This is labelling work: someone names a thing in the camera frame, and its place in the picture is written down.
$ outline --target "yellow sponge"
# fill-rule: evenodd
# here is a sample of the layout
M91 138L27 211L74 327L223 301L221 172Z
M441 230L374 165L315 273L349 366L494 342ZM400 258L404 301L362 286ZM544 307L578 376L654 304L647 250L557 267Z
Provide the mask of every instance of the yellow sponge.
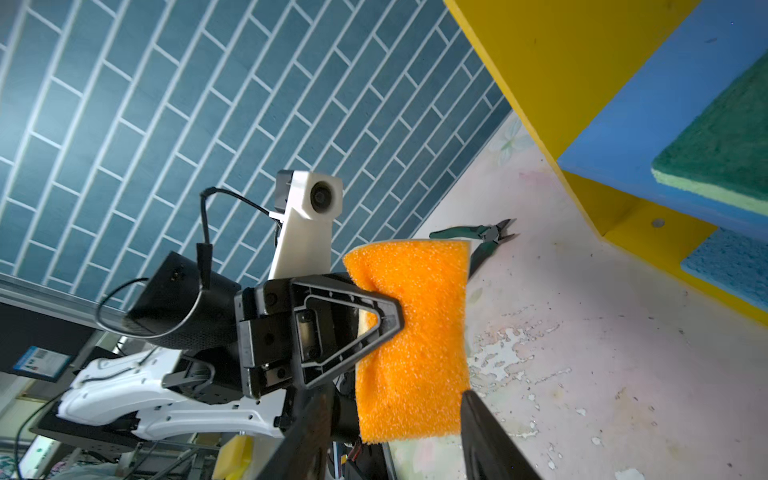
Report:
M367 443L450 435L461 430L469 389L464 307L469 243L400 240L349 252L357 286L399 300L405 327L357 364L360 435ZM376 317L367 314L368 328Z

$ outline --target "sponge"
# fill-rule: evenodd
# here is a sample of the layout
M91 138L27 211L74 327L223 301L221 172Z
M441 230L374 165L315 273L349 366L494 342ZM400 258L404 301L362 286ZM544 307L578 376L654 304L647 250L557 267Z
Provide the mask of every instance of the sponge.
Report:
M461 431L469 389L464 308L469 243L400 240L358 247L344 257L357 286L396 298L405 326L357 364L360 435L366 443ZM376 317L366 314L366 328Z

